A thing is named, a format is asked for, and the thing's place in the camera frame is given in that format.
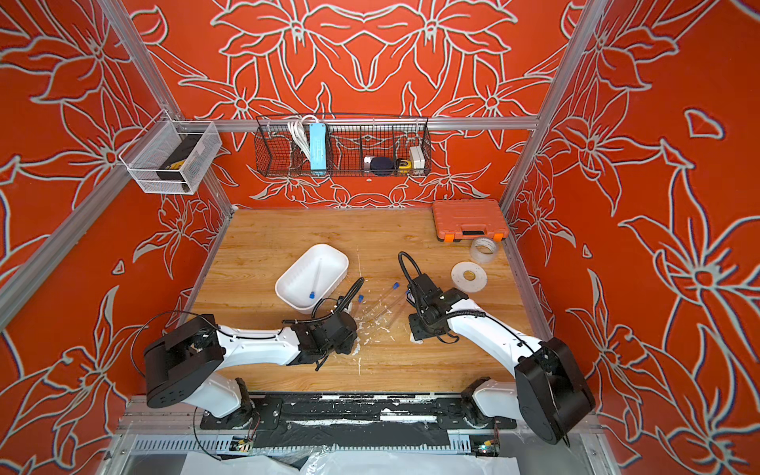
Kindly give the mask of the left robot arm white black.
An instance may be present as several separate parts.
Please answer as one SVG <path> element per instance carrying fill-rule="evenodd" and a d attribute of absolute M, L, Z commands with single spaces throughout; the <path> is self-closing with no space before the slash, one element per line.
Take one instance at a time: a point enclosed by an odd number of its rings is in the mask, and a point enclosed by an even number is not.
<path fill-rule="evenodd" d="M 311 365 L 320 368 L 333 354 L 350 354 L 357 324 L 347 312 L 306 321 L 286 321 L 275 331 L 220 326 L 201 314 L 144 350 L 146 403 L 152 409 L 179 403 L 203 410 L 221 429 L 247 425 L 255 413 L 241 378 L 223 369 L 255 364 Z"/>

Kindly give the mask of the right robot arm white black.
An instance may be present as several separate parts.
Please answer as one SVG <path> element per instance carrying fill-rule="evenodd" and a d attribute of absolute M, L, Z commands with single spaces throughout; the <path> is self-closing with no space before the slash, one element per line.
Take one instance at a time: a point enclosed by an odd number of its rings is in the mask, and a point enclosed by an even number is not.
<path fill-rule="evenodd" d="M 559 338 L 527 336 L 488 314 L 461 290 L 441 290 L 425 274 L 408 281 L 408 294 L 415 340 L 449 333 L 463 336 L 514 377 L 514 387 L 487 378 L 468 390 L 476 415 L 522 421 L 545 443 L 557 445 L 595 409 L 586 377 Z"/>

